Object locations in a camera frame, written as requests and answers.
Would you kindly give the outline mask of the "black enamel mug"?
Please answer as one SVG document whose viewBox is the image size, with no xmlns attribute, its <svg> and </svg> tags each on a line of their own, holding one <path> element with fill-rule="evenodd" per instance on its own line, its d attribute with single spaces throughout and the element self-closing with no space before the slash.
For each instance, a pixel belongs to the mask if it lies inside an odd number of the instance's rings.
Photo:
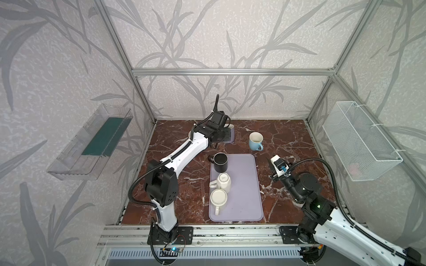
<svg viewBox="0 0 426 266">
<path fill-rule="evenodd" d="M 228 157 L 224 153 L 217 153 L 208 156 L 208 161 L 213 164 L 213 168 L 218 173 L 224 173 L 228 168 Z"/>
</svg>

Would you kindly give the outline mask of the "light blue mug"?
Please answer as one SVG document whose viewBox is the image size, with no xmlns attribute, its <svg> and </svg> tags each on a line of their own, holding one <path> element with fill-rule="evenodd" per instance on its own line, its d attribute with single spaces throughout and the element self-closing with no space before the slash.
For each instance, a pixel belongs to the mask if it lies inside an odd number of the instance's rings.
<svg viewBox="0 0 426 266">
<path fill-rule="evenodd" d="M 249 136 L 249 147 L 252 151 L 262 151 L 264 149 L 262 142 L 264 137 L 261 133 L 253 132 Z"/>
</svg>

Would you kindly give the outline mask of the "white faceted mug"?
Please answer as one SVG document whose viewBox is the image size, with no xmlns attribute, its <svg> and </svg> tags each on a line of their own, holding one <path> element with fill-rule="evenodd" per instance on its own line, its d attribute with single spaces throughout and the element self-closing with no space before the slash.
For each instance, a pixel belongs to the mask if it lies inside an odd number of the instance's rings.
<svg viewBox="0 0 426 266">
<path fill-rule="evenodd" d="M 231 190 L 231 178 L 227 173 L 221 173 L 216 180 L 209 183 L 209 187 L 222 189 L 228 194 Z"/>
</svg>

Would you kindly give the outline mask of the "lavender mug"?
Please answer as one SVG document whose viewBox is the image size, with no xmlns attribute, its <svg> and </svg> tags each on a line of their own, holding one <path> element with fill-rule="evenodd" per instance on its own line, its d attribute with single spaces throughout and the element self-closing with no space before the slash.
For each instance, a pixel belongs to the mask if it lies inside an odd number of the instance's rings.
<svg viewBox="0 0 426 266">
<path fill-rule="evenodd" d="M 226 124 L 224 129 L 226 130 L 226 136 L 224 143 L 233 143 L 235 140 L 235 127 L 233 124 Z"/>
</svg>

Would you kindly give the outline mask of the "dark green mug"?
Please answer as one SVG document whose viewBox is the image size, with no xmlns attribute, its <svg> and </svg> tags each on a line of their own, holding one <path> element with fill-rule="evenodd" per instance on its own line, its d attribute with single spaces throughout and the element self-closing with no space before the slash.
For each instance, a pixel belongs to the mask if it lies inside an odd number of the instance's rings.
<svg viewBox="0 0 426 266">
<path fill-rule="evenodd" d="M 193 139 L 194 139 L 194 131 L 192 130 L 192 131 L 190 131 L 190 133 L 189 133 L 189 140 L 192 142 L 192 141 L 193 141 Z"/>
</svg>

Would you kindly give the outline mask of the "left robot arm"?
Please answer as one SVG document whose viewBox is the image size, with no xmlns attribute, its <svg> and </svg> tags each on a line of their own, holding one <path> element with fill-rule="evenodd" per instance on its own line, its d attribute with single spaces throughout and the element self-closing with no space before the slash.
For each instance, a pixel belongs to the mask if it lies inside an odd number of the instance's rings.
<svg viewBox="0 0 426 266">
<path fill-rule="evenodd" d="M 230 129 L 225 126 L 230 121 L 230 117 L 224 111 L 218 110 L 219 98 L 220 95 L 217 95 L 211 114 L 193 125 L 187 140 L 160 161 L 151 161 L 146 173 L 135 180 L 128 190 L 130 202 L 153 208 L 157 216 L 156 225 L 165 233 L 177 231 L 178 220 L 175 216 L 174 202 L 179 192 L 180 173 L 211 144 L 230 140 Z M 134 189 L 143 180 L 145 181 L 144 189 L 150 201 L 140 201 L 133 196 Z"/>
</svg>

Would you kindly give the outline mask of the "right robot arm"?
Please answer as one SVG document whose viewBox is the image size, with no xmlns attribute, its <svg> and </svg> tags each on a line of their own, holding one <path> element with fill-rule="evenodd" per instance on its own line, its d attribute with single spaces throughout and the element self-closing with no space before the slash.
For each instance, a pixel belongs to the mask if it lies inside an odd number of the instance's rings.
<svg viewBox="0 0 426 266">
<path fill-rule="evenodd" d="M 420 266 L 421 255 L 413 248 L 402 248 L 372 233 L 354 221 L 342 209 L 339 197 L 334 201 L 321 196 L 323 189 L 317 177 L 309 172 L 298 175 L 292 165 L 275 155 L 269 161 L 270 178 L 281 182 L 294 202 L 301 204 L 304 217 L 296 236 L 304 243 L 322 244 L 361 266 Z"/>
</svg>

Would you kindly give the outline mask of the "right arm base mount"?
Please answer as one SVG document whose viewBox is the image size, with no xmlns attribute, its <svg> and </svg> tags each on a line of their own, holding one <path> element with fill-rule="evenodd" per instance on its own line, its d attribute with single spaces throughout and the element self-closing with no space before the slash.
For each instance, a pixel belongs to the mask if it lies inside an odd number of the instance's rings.
<svg viewBox="0 0 426 266">
<path fill-rule="evenodd" d="M 283 244 L 314 244 L 313 234 L 299 225 L 286 225 L 279 227 L 279 234 Z"/>
</svg>

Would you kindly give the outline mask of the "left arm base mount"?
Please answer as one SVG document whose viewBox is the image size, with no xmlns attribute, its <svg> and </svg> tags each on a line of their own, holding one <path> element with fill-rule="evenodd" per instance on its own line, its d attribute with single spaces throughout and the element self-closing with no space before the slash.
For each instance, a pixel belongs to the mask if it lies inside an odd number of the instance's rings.
<svg viewBox="0 0 426 266">
<path fill-rule="evenodd" d="M 154 224 L 150 229 L 147 243 L 149 245 L 192 244 L 193 236 L 194 227 L 176 226 L 170 232 L 166 232 Z"/>
</svg>

